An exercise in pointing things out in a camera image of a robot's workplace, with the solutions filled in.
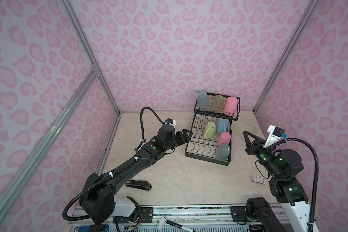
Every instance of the black metal dish rack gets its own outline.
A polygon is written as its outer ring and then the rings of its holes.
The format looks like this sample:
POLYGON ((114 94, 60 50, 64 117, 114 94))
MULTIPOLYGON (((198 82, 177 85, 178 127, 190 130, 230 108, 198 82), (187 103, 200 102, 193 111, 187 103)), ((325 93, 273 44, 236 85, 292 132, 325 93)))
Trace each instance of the black metal dish rack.
MULTIPOLYGON (((212 102, 215 95, 214 93, 207 93, 209 96, 210 103, 212 102)), ((228 95, 222 95, 225 100, 227 100, 228 95)), ((231 162, 231 154, 232 154, 232 142, 229 143, 229 146, 231 147, 231 151, 229 153, 227 161, 220 161, 217 160, 214 157, 214 154, 216 150, 218 149, 217 141, 219 137, 219 133, 217 132, 216 135, 211 139, 204 139, 202 136, 204 135, 204 129, 208 122, 212 121, 217 124, 218 120, 220 118, 225 118, 229 120, 228 129, 227 131, 231 134, 231 140, 232 140, 232 130, 231 125, 232 121, 235 121, 238 119, 240 114, 240 98, 236 97, 238 99, 238 106, 236 113, 234 115, 226 115, 223 112, 213 112, 213 111, 200 111, 197 109, 197 100, 195 104, 194 109, 194 115, 193 115, 193 121, 191 126, 191 131, 193 132, 193 135, 191 137, 191 141, 189 141, 186 145, 186 152, 185 156, 204 160, 212 163, 217 163, 220 165, 229 165, 231 162)))

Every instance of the mug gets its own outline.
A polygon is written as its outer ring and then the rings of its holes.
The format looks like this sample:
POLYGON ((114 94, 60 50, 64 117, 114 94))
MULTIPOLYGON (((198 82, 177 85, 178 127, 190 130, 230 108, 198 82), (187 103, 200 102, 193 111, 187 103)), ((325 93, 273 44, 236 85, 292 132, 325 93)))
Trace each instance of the mug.
POLYGON ((242 123, 240 121, 234 121, 231 125, 231 130, 233 133, 236 133, 236 135, 243 141, 245 141, 245 136, 243 135, 244 131, 248 131, 252 134, 256 134, 256 132, 258 131, 255 127, 246 123, 242 123))
POLYGON ((208 122, 204 130, 204 139, 213 138, 215 136, 215 123, 208 122))
POLYGON ((223 143, 229 144, 229 142, 231 142, 231 134, 228 132, 223 132, 218 138, 217 145, 220 147, 223 143))
POLYGON ((227 131, 228 123, 229 122, 227 119, 221 118, 217 123, 217 132, 219 134, 221 134, 221 133, 227 131))
POLYGON ((230 151, 230 146, 226 143, 223 143, 215 152, 214 158, 220 161, 227 161, 230 151))
POLYGON ((197 93, 197 109, 206 111, 209 108, 209 96, 207 95, 207 92, 204 90, 199 91, 197 93))
POLYGON ((215 95, 212 104, 210 105, 210 111, 214 113, 222 113, 224 106, 224 97, 222 95, 215 95))
POLYGON ((224 104, 224 113, 228 116, 234 116, 238 106, 238 99, 234 96, 227 98, 226 103, 224 104))

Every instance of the green cup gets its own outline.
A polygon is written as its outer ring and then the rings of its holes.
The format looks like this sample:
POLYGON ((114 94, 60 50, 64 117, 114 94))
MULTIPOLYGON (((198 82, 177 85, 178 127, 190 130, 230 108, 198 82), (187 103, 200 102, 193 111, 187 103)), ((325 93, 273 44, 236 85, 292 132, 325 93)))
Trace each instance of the green cup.
POLYGON ((214 122, 208 122, 204 130, 204 139, 213 138, 216 134, 216 125, 214 122))

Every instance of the pink cup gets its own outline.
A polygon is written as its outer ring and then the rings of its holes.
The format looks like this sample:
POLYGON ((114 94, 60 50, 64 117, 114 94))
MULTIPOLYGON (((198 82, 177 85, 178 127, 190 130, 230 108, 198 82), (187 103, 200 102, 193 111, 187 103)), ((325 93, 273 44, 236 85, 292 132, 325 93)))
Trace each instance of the pink cup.
POLYGON ((234 116, 237 110, 238 100, 234 96, 227 98, 223 112, 228 116, 234 116))
POLYGON ((218 138, 217 145, 220 147, 223 143, 229 144, 231 142, 231 134, 228 132, 223 132, 218 138))

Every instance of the marble tabletop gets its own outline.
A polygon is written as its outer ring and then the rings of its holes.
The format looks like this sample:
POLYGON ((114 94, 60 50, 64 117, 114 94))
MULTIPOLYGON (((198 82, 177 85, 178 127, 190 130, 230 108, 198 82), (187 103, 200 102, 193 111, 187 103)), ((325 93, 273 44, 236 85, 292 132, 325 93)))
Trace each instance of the marble tabletop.
MULTIPOLYGON (((193 112, 158 115, 162 120, 175 119, 177 131, 191 128, 193 112)), ((256 127, 256 135, 265 138, 252 111, 241 111, 239 121, 256 127)), ((157 135, 161 124, 150 111, 143 114, 143 123, 145 139, 157 135)), ((123 113, 104 172, 132 157, 140 138, 139 113, 123 113)), ((252 174, 260 176, 254 164, 256 157, 246 154, 245 142, 236 135, 232 136, 232 159, 228 166, 185 157, 185 149, 185 145, 177 147, 172 154, 165 155, 133 178, 148 181, 152 185, 150 191, 124 186, 116 196, 133 197, 140 205, 236 204, 259 196, 270 203, 277 202, 267 180, 266 184, 251 181, 252 174)), ((259 169, 266 176, 267 171, 261 165, 259 169)))

